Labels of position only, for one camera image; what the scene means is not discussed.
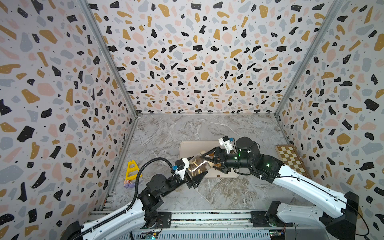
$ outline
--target wire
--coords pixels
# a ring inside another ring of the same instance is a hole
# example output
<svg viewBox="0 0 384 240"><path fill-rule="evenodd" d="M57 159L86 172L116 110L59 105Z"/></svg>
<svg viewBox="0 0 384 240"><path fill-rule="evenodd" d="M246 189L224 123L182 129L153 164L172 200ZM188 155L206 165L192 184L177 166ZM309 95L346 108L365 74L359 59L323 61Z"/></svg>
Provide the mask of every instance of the wire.
<svg viewBox="0 0 384 240"><path fill-rule="evenodd" d="M357 236L367 236L367 235L369 234L369 227L368 227L368 224L365 222L363 216L359 213L358 210L356 210L356 209L355 209L354 207L352 207L350 204L344 202L344 201L341 200L341 199L338 199L338 198L335 197L334 195L332 195L332 194L330 194L329 192L325 191L324 189L322 189L322 188L320 188L320 187L314 185L313 183L310 183L310 182L308 182L308 181L305 181L304 179L301 179L301 178L298 178L298 177L293 177L293 176L280 176L280 177L272 177L272 178L264 178L264 179L263 179L263 178L260 178L260 179L262 179L262 180L270 180L270 179L277 179L277 178L284 178L284 177L296 178L296 179L298 179L298 180L300 180L300 181L306 182L306 183L308 183L308 184L314 186L315 188L318 188L318 189L320 189L321 191L327 193L329 196L333 197L334 199L337 199L338 201L344 203L345 205L350 206L350 207L351 207L351 208L352 208L352 209L353 209L353 210L354 210L354 211L361 217L361 219L363 220L363 222L364 222L364 224L365 224L365 226L367 227L367 230L368 230L368 232L367 232L366 234L357 234L357 233L355 233L355 235L357 235Z"/></svg>
<svg viewBox="0 0 384 240"><path fill-rule="evenodd" d="M237 174L240 174L240 175L244 175L244 176L248 176L248 175L251 175L251 173L242 173L242 172L238 172L236 171L236 169L233 169L233 171Z"/></svg>
<svg viewBox="0 0 384 240"><path fill-rule="evenodd" d="M297 237L296 223L293 223L293 225L295 226L295 240L296 240L296 237Z"/></svg>

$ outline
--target metal frame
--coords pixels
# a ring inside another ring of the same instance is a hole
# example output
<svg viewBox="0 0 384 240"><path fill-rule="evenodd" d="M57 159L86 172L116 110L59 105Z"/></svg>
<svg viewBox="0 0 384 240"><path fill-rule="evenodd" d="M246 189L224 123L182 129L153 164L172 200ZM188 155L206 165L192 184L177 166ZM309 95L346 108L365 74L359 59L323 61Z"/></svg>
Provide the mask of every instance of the metal frame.
<svg viewBox="0 0 384 240"><path fill-rule="evenodd" d="M129 110L136 117L137 111L136 111L136 109L135 109L135 107L131 101L131 98L127 92L127 89L125 88L124 83L121 80L121 76L119 74L119 71L116 67L114 60L112 59L112 57L109 53L107 44L103 40L104 39L103 35L100 31L100 28L98 27L98 25L96 23L95 18L93 17L93 14L92 14L91 8L89 7L88 1L87 0L78 0L78 3L80 6L80 9L82 10L82 12L83 12L83 14L84 14L84 16L88 22L89 28L91 29L93 35L96 38L96 42L99 45L100 51L103 54L103 56L105 57L105 60L106 60L107 64L109 65L109 68L111 69L112 75L115 78L115 80L116 80L116 82L120 88L121 94L124 97L125 101L127 102Z"/></svg>
<svg viewBox="0 0 384 240"><path fill-rule="evenodd" d="M329 10L327 14L325 15L325 20L322 22L321 27L319 29L319 32L315 36L312 44L310 45L307 53L305 54L303 61L301 62L301 65L297 69L295 75L293 76L292 82L287 87L287 90L285 91L285 94L283 95L283 99L280 101L279 105L277 106L277 109L275 111L275 116L278 116L280 112L283 110L285 103L288 101L289 96L293 92L296 84L299 82L301 76L303 75L305 69L308 66L308 63L311 61L312 56L316 52L317 48L320 46L320 43L325 35L325 33L328 31L329 27L331 26L331 23L335 19L337 13L339 12L343 0L334 0L331 6L329 7Z"/></svg>

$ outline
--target cable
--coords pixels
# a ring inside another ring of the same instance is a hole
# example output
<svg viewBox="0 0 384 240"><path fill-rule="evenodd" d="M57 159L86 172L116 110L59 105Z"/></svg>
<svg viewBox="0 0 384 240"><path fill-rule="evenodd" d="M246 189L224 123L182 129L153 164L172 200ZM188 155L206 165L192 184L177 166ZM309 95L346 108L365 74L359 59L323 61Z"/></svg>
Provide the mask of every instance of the cable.
<svg viewBox="0 0 384 240"><path fill-rule="evenodd" d="M106 224L107 222L110 222L111 220L113 220L113 219L115 219L115 218L117 218L117 217L119 217L119 216L121 216L121 215L123 215L123 214L126 214L126 213L131 209L131 207L133 206L133 204L134 204L135 201L136 201L137 194L138 194L138 191L139 191L139 179L140 179L140 175L141 175L141 173L144 171L144 169L145 169L149 164L151 164L151 163L153 163L153 162L156 162L156 161L160 161L160 160L166 162L166 163L169 165L170 168L173 167L172 164L171 164L171 162L168 161L168 159L163 158L163 157L156 157L156 158L151 159L151 160L149 160L148 162L146 162L146 163L140 168L139 172L137 173L136 181L135 181L135 193L134 193L134 196L133 196L133 199L132 199L131 204L130 204L126 209L124 209L123 211L120 211L120 212L116 213L115 215L113 215L113 216L111 216L111 217L108 217L107 219L105 219L105 220L99 222L99 223L96 224L95 226L88 228L87 230L85 230L85 231L81 232L80 234L78 234L78 235L74 236L73 238L71 238L71 240L75 240L75 239L77 239L77 238L79 238L79 237L81 237L81 236L84 236L85 234L92 232L94 229L96 229L96 228L98 228L98 227L100 227L100 226Z"/></svg>
<svg viewBox="0 0 384 240"><path fill-rule="evenodd" d="M332 194L330 194L329 192L325 191L324 189L322 189L322 188L320 188L320 187L314 185L313 183L310 183L310 182L308 182L308 181L305 181L304 179L301 179L301 178L298 178L298 177L293 177L293 176L280 176L280 177L272 177L272 178L264 178L264 179L263 179L263 178L260 178L260 179L261 179L261 180L270 180L270 179L277 179L277 178L284 178L284 177L296 178L296 179L298 179L298 180L300 180L300 181L306 182L306 183L308 183L308 184L314 186L315 188L318 188L318 189L320 189L321 191L327 193L329 196L333 197L334 199L337 199L338 201L344 203L345 205L350 206L350 207L351 207L351 208L352 208L352 209L353 209L353 210L354 210L354 211L361 217L361 219L363 220L363 222L364 222L364 224L365 224L365 226L367 227L367 230L368 230L368 232L367 232L366 234L357 234L357 233L355 233L355 235L357 235L357 236L367 236L367 235L369 234L369 227L368 227L368 224L365 222L363 216L359 213L358 210L356 210L356 209L355 209L354 207L352 207L350 204L344 202L344 201L341 200L341 199L338 199L338 198L335 197L334 195L332 195Z"/></svg>
<svg viewBox="0 0 384 240"><path fill-rule="evenodd" d="M242 173L242 172L238 172L236 171L236 169L233 169L233 171L237 174L240 174L240 175L244 175L244 176L248 176L248 175L251 175L251 173Z"/></svg>

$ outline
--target beige tray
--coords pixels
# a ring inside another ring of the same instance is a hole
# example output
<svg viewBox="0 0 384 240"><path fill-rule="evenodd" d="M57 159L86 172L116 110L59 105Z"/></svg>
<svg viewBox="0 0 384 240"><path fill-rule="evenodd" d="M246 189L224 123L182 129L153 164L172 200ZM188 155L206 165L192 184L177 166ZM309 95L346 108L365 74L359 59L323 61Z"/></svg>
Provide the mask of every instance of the beige tray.
<svg viewBox="0 0 384 240"><path fill-rule="evenodd" d="M201 151L208 152L214 147L220 146L218 141L182 141L179 146L179 159L192 157ZM231 172L224 174L216 169L209 169L205 178L236 178L239 175L232 169Z"/></svg>

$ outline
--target gray shape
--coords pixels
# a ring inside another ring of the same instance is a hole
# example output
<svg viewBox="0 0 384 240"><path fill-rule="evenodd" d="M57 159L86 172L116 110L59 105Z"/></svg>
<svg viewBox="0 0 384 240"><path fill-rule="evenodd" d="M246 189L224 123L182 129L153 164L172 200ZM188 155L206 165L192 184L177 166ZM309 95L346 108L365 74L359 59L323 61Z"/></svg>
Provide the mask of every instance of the gray shape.
<svg viewBox="0 0 384 240"><path fill-rule="evenodd" d="M87 183L87 185L85 185L85 188L90 189L94 185L95 185L95 183L89 182L89 183Z"/></svg>
<svg viewBox="0 0 384 240"><path fill-rule="evenodd" d="M56 183L50 183L44 189L40 190L38 193L53 192L55 190L55 187L56 187Z"/></svg>
<svg viewBox="0 0 384 240"><path fill-rule="evenodd" d="M181 52L177 51L177 50L173 52L173 56L174 56L177 60L181 60L181 59L183 59L183 54L182 54Z"/></svg>
<svg viewBox="0 0 384 240"><path fill-rule="evenodd" d="M345 185L343 182L340 183L340 187L343 192L353 192L353 189Z"/></svg>
<svg viewBox="0 0 384 240"><path fill-rule="evenodd" d="M80 213L82 213L83 211L85 211L87 209L87 206L88 206L88 203L86 202L85 204L81 205L79 207L79 210L77 211L77 215L80 215Z"/></svg>
<svg viewBox="0 0 384 240"><path fill-rule="evenodd" d="M24 226L24 220L19 222L18 224L15 225L16 229L20 229L22 226Z"/></svg>
<svg viewBox="0 0 384 240"><path fill-rule="evenodd" d="M287 25L287 23L285 22L284 19L282 19L280 21L280 24L279 24L279 27L281 28L282 31L285 31L285 26Z"/></svg>
<svg viewBox="0 0 384 240"><path fill-rule="evenodd" d="M0 79L0 86L4 86L4 87L11 87L11 83L13 83L14 80L13 79Z"/></svg>
<svg viewBox="0 0 384 240"><path fill-rule="evenodd" d="M26 213L26 206L22 206L20 208L18 214L19 214L20 217L25 217L26 216L25 213Z"/></svg>
<svg viewBox="0 0 384 240"><path fill-rule="evenodd" d="M144 61L140 61L138 67L139 67L140 71L145 71L145 63L144 63Z"/></svg>
<svg viewBox="0 0 384 240"><path fill-rule="evenodd" d="M86 84L92 85L94 83L93 78L91 75L85 75L84 82Z"/></svg>
<svg viewBox="0 0 384 240"><path fill-rule="evenodd" d="M56 63L56 64L61 64L61 59L60 58L57 58L57 57L54 57L54 58L49 58L52 62Z"/></svg>
<svg viewBox="0 0 384 240"><path fill-rule="evenodd" d="M66 205L66 202L65 201L60 201L59 203L59 209L62 209L63 207L65 207Z"/></svg>
<svg viewBox="0 0 384 240"><path fill-rule="evenodd" d="M211 40L208 39L208 42L207 42L207 44L205 45L205 47L208 48L208 47L211 46L211 45L212 45Z"/></svg>
<svg viewBox="0 0 384 240"><path fill-rule="evenodd" d="M61 83L61 81L57 81L57 83L56 83L56 87L57 87L60 91L63 91L63 84Z"/></svg>
<svg viewBox="0 0 384 240"><path fill-rule="evenodd" d="M73 9L74 8L74 2L73 1L68 2L67 6L69 9Z"/></svg>
<svg viewBox="0 0 384 240"><path fill-rule="evenodd" d="M63 57L66 57L68 59L72 59L73 58L73 54L67 50L63 50L60 52L60 55L63 56Z"/></svg>
<svg viewBox="0 0 384 240"><path fill-rule="evenodd" d="M250 32L253 32L255 30L255 27L251 24L248 24L248 29Z"/></svg>
<svg viewBox="0 0 384 240"><path fill-rule="evenodd" d="M363 89L362 91L361 91L361 93L362 93L362 95L364 96L364 97L368 97L368 96L370 96L371 94L372 94L372 89Z"/></svg>
<svg viewBox="0 0 384 240"><path fill-rule="evenodd" d="M381 143L379 142L378 143L369 142L365 146L362 146L361 149L364 151L366 155L369 155L371 153L383 150L383 145L381 145Z"/></svg>
<svg viewBox="0 0 384 240"><path fill-rule="evenodd" d="M11 200L13 200L15 198L16 192L17 192L17 188L16 187L12 188L12 190L8 194L8 197L10 197Z"/></svg>
<svg viewBox="0 0 384 240"><path fill-rule="evenodd" d="M239 7L239 13L245 13L248 11L249 9L249 6L251 5L251 2L247 2L246 4L244 4L243 6Z"/></svg>
<svg viewBox="0 0 384 240"><path fill-rule="evenodd" d="M7 150L13 147L13 139L10 137L2 137L0 140L0 149Z"/></svg>
<svg viewBox="0 0 384 240"><path fill-rule="evenodd" d="M23 172L24 171L16 165L11 165L0 170L0 184L15 181L23 174Z"/></svg>
<svg viewBox="0 0 384 240"><path fill-rule="evenodd" d="M187 25L191 30L193 30L193 22L191 21L191 19L187 18L185 20L185 25Z"/></svg>
<svg viewBox="0 0 384 240"><path fill-rule="evenodd" d="M331 68L337 67L338 65L339 65L339 62L334 62L334 63L332 63Z"/></svg>
<svg viewBox="0 0 384 240"><path fill-rule="evenodd" d="M76 123L76 121L73 119L73 117L71 115L69 115L66 119L68 122L68 127L70 129L72 129L73 131L75 131L79 125Z"/></svg>
<svg viewBox="0 0 384 240"><path fill-rule="evenodd" d="M40 16L37 16L36 22L38 24L40 24L41 26L46 26L47 25L46 21L42 17L40 17Z"/></svg>
<svg viewBox="0 0 384 240"><path fill-rule="evenodd" d="M142 53L145 53L145 49L142 46L137 47Z"/></svg>
<svg viewBox="0 0 384 240"><path fill-rule="evenodd" d="M13 98L11 98L11 100L12 100L12 102L14 102L14 103L18 103L18 102L21 101L20 98L19 98L18 96L14 96Z"/></svg>
<svg viewBox="0 0 384 240"><path fill-rule="evenodd" d="M40 142L48 142L49 137L48 136L43 136L43 139L40 140Z"/></svg>
<svg viewBox="0 0 384 240"><path fill-rule="evenodd" d="M289 48L292 49L292 48L294 48L294 47L296 47L296 46L297 46L297 41L295 40L295 41L289 46Z"/></svg>
<svg viewBox="0 0 384 240"><path fill-rule="evenodd" d="M31 118L31 122L37 122L37 118L39 117L39 113L32 111L32 110L27 110L27 112Z"/></svg>
<svg viewBox="0 0 384 240"><path fill-rule="evenodd" d="M374 25L371 24L371 25L368 25L368 26L364 26L364 27L358 28L358 29L356 29L356 34L357 34L357 35L360 35L360 36L365 35L365 34L367 34L368 31L370 31L373 27L374 27Z"/></svg>
<svg viewBox="0 0 384 240"><path fill-rule="evenodd" d="M155 23L155 27L157 28L158 31L162 31L163 30L163 28L160 25L157 25L156 23Z"/></svg>
<svg viewBox="0 0 384 240"><path fill-rule="evenodd" d="M313 80L314 80L314 75L312 74L311 76L307 77L307 80L305 80L305 84L309 85Z"/></svg>
<svg viewBox="0 0 384 240"><path fill-rule="evenodd" d="M139 12L142 12L142 13L145 13L146 11L148 11L148 1L147 0L145 0L138 8L137 8L137 10L139 11Z"/></svg>
<svg viewBox="0 0 384 240"><path fill-rule="evenodd" d="M260 30L261 34L266 34L267 33L265 25L263 25L263 24L259 25L257 28Z"/></svg>
<svg viewBox="0 0 384 240"><path fill-rule="evenodd" d="M262 52L262 51L257 51L256 53L255 53L255 58L257 59L257 60L263 60L263 57L264 57L264 53Z"/></svg>
<svg viewBox="0 0 384 240"><path fill-rule="evenodd" d="M49 239L48 240L56 240L57 238L57 232L53 229L49 231Z"/></svg>
<svg viewBox="0 0 384 240"><path fill-rule="evenodd" d="M115 20L115 22L116 22L117 24L123 22L120 18L117 18L117 17L115 17L113 20ZM115 29L115 32L116 32L116 33L120 33L120 30L119 30L119 29Z"/></svg>
<svg viewBox="0 0 384 240"><path fill-rule="evenodd" d="M356 149L356 150L352 151L351 155L352 156L358 156L359 155L359 149Z"/></svg>
<svg viewBox="0 0 384 240"><path fill-rule="evenodd" d="M370 58L363 58L361 69L368 72L371 69L372 60Z"/></svg>
<svg viewBox="0 0 384 240"><path fill-rule="evenodd" d="M80 40L80 37L78 35L72 34L72 37L75 42L80 43L81 45L84 46L83 42Z"/></svg>
<svg viewBox="0 0 384 240"><path fill-rule="evenodd" d="M276 47L277 45L278 45L278 42L277 42L277 41L271 43L271 47L272 47L272 48Z"/></svg>
<svg viewBox="0 0 384 240"><path fill-rule="evenodd" d="M20 42L20 50L23 53L29 52L33 48L31 40L29 40L28 34L22 33L22 40Z"/></svg>
<svg viewBox="0 0 384 240"><path fill-rule="evenodd" d="M344 6L341 7L340 11L341 11L342 13L345 12L345 10L347 10L348 5L349 5L350 2L351 2L351 1L348 1L346 4L344 4Z"/></svg>
<svg viewBox="0 0 384 240"><path fill-rule="evenodd" d="M360 54L359 54L359 50L357 50L356 52L355 52L355 54L353 55L353 60L354 61L357 61L357 60L359 60L360 59Z"/></svg>
<svg viewBox="0 0 384 240"><path fill-rule="evenodd" d="M224 64L224 61L223 60L220 60L217 64L216 64L216 71L221 71L223 69L223 64Z"/></svg>
<svg viewBox="0 0 384 240"><path fill-rule="evenodd" d="M168 31L169 31L170 33L173 33L173 34L177 33L177 32L176 32L176 29L172 26L172 24L167 24L167 25L166 25L166 28L168 29Z"/></svg>
<svg viewBox="0 0 384 240"><path fill-rule="evenodd" d="M55 98L52 103L53 104L58 104L58 105L62 105L64 102L64 100L61 100L61 99L58 99L58 98Z"/></svg>
<svg viewBox="0 0 384 240"><path fill-rule="evenodd" d="M369 209L365 209L364 213L365 213L365 216L367 217L373 217L373 212Z"/></svg>

